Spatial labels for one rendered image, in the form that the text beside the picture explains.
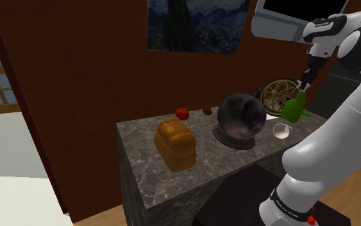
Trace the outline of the green bottle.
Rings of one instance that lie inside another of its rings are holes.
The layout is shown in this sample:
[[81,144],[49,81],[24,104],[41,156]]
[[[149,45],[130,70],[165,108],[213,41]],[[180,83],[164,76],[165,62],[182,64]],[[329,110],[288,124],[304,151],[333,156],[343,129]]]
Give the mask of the green bottle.
[[306,92],[299,91],[297,98],[293,100],[289,100],[284,104],[282,110],[282,118],[291,122],[296,123],[305,108],[305,101],[306,101]]

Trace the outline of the white microwave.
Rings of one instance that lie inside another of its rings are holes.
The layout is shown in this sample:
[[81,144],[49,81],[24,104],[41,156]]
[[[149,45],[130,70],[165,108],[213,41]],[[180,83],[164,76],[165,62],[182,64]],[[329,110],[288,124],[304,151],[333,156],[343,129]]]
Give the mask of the white microwave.
[[251,32],[256,37],[303,43],[315,18],[342,13],[349,0],[257,0]]

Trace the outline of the clear drinking glass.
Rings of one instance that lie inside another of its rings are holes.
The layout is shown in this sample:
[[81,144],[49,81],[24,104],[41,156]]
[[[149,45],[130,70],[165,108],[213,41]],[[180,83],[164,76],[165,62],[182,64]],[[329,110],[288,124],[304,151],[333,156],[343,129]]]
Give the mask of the clear drinking glass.
[[278,139],[286,139],[293,133],[294,129],[290,125],[278,123],[273,126],[273,135]]

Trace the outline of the dark glass globe on base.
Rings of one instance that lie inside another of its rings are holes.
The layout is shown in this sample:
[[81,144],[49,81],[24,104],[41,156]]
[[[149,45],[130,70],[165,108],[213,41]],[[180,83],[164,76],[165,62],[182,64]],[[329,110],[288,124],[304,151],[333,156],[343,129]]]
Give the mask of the dark glass globe on base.
[[248,150],[255,146],[258,134],[267,120],[264,105],[254,96],[235,93],[223,100],[212,130],[215,138],[230,148]]

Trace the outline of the red tomato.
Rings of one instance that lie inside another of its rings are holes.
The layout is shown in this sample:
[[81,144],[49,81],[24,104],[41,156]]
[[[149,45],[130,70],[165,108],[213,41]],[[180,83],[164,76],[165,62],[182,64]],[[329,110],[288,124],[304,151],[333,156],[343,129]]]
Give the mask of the red tomato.
[[190,117],[190,114],[187,109],[185,108],[179,108],[175,110],[175,116],[179,120],[187,120]]

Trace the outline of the brown loaf of bread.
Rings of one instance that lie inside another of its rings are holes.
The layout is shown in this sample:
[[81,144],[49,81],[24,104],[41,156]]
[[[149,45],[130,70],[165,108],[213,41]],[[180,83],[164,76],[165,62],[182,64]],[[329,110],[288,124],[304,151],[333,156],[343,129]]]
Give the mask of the brown loaf of bread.
[[196,138],[179,119],[161,121],[154,144],[165,165],[173,172],[187,170],[196,163]]

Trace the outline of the blue night sky wall picture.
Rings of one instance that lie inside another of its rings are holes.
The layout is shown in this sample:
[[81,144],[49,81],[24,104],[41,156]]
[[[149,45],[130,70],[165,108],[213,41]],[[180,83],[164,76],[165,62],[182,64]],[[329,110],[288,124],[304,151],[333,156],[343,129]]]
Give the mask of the blue night sky wall picture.
[[251,0],[148,0],[147,49],[234,55]]

